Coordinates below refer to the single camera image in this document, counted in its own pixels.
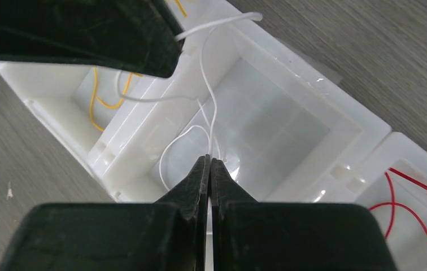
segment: yellow cable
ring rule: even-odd
[[[127,93],[127,89],[129,88],[130,80],[132,79],[132,74],[133,74],[133,73],[130,73],[130,74],[129,74],[129,78],[127,79],[127,84],[125,85],[124,92],[122,93],[122,94],[124,94],[124,95]],[[120,99],[120,101],[119,101],[116,105],[111,106],[110,104],[107,104],[106,102],[104,102],[104,101],[103,101],[99,96],[97,96],[97,99],[99,100],[99,102],[100,102],[103,106],[105,106],[105,107],[107,107],[107,108],[109,108],[109,109],[117,109],[117,108],[119,108],[119,107],[120,107],[120,105],[122,104],[122,102],[124,101],[124,99]]]
[[[99,125],[97,125],[97,123],[95,123],[94,114],[92,112],[94,107],[95,95],[97,94],[97,82],[98,82],[97,68],[94,67],[94,90],[92,91],[92,98],[90,99],[89,116],[90,116],[90,122],[92,123],[92,125],[94,125],[100,131],[104,132],[104,129]]]
[[[175,0],[175,3],[177,4],[177,6],[180,9],[180,11],[182,12],[182,14],[184,14],[184,17],[187,17],[187,13],[185,13],[185,10],[182,7],[182,5],[180,4],[180,2],[178,0]]]

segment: red wire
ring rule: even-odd
[[[408,212],[410,212],[418,221],[418,223],[420,223],[421,227],[423,228],[423,231],[425,232],[426,236],[427,236],[427,228],[425,226],[425,224],[423,223],[423,221],[421,220],[421,218],[410,208],[406,207],[405,205],[401,204],[401,203],[393,203],[393,202],[384,202],[384,203],[379,203],[376,204],[373,207],[370,207],[370,211],[373,211],[374,209],[378,208],[378,207],[382,207],[382,206],[386,206],[386,205],[391,205],[391,206],[398,206],[398,207],[402,207],[403,209],[407,210]]]
[[[396,170],[396,169],[394,169],[394,168],[390,168],[389,170],[390,170],[391,172],[395,173],[396,175],[398,175],[398,176],[400,176],[400,177],[403,177],[403,178],[405,178],[405,179],[409,180],[410,182],[414,183],[415,185],[417,185],[417,186],[419,186],[419,187],[421,187],[421,188],[423,188],[423,189],[425,189],[425,190],[427,191],[427,185],[426,185],[426,184],[421,183],[421,182],[417,181],[416,179],[414,179],[414,178],[412,178],[412,177],[410,177],[410,176],[406,175],[405,173],[400,172],[400,171],[398,171],[398,170]]]
[[[391,181],[390,175],[385,172],[386,179],[388,180],[388,185],[390,186],[391,193],[391,202],[395,202],[395,190],[393,188],[393,182]],[[388,229],[386,230],[385,239],[388,239],[388,235],[390,235],[391,229],[393,228],[393,223],[395,222],[395,204],[391,205],[391,217],[390,217],[390,225],[388,225]]]

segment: white speck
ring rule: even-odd
[[[7,185],[7,197],[6,197],[6,199],[9,200],[12,197],[14,197],[14,194],[12,193],[11,182],[9,182],[9,184]]]

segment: gray wood surface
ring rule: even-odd
[[[427,0],[232,0],[427,150]],[[13,198],[7,199],[8,184]],[[35,204],[109,201],[0,79],[0,258]]]

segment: wood grain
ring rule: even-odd
[[[264,29],[335,69],[341,88],[427,150],[427,0],[231,2],[262,12]],[[34,205],[109,200],[0,79],[0,258]]]

